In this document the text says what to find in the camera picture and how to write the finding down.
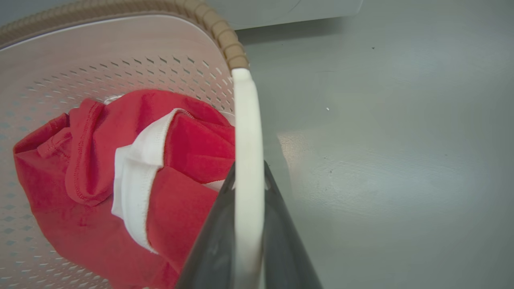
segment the basket rim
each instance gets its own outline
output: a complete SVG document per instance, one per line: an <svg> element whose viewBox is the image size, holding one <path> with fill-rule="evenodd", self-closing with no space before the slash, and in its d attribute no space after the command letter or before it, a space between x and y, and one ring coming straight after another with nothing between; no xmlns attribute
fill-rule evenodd
<svg viewBox="0 0 514 289"><path fill-rule="evenodd" d="M200 0L81 0L0 27L0 49L43 34L98 21L140 15L168 15L195 24L212 38L229 70L249 69L243 45L228 22Z"/></svg>

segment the laundry basket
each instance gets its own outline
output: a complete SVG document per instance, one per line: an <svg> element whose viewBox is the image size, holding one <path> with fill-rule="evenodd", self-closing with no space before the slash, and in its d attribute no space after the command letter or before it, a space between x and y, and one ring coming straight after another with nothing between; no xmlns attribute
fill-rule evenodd
<svg viewBox="0 0 514 289"><path fill-rule="evenodd" d="M260 268L264 162L259 102L235 32L199 0L80 1L0 28L1 288L108 288L42 235L12 147L48 120L142 89L184 94L235 114L236 272Z"/></svg>

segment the white plastic handle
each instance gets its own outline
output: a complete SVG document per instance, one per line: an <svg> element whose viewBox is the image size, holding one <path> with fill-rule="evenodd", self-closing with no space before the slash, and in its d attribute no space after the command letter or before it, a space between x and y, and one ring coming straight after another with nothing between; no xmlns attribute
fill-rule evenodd
<svg viewBox="0 0 514 289"><path fill-rule="evenodd" d="M250 71L232 70L235 104L235 289L257 288L264 227L261 112Z"/></svg>

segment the red cloth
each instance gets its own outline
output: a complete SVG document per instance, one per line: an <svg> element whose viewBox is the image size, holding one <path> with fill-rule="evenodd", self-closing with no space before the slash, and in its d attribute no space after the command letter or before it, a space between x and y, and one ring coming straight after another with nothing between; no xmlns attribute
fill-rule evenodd
<svg viewBox="0 0 514 289"><path fill-rule="evenodd" d="M148 218L153 254L111 214L114 156L149 124L178 114L156 174ZM129 93L109 105L90 99L14 146L18 178L56 251L107 278L115 288L172 288L234 161L234 127L210 105L163 91Z"/></svg>

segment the gray surface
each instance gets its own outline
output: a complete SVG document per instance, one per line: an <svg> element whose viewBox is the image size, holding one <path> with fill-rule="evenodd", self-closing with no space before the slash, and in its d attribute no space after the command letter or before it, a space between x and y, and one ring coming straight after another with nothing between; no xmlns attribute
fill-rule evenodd
<svg viewBox="0 0 514 289"><path fill-rule="evenodd" d="M513 27L509 0L365 0L238 31L326 288L514 287Z"/></svg>
<svg viewBox="0 0 514 289"><path fill-rule="evenodd" d="M0 26L74 0L0 0Z"/></svg>

